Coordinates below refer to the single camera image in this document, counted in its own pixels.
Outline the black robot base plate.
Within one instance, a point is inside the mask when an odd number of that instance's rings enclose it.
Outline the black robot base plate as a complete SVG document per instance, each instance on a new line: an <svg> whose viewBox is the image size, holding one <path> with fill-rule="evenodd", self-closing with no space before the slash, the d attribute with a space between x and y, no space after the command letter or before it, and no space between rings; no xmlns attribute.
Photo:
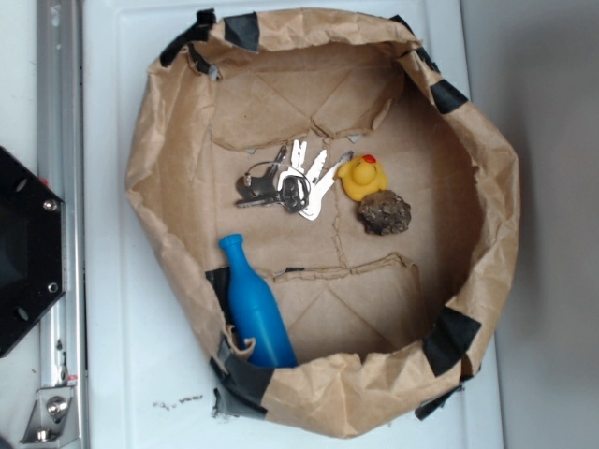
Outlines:
<svg viewBox="0 0 599 449"><path fill-rule="evenodd" d="M1 150L1 356L63 295L64 202Z"/></svg>

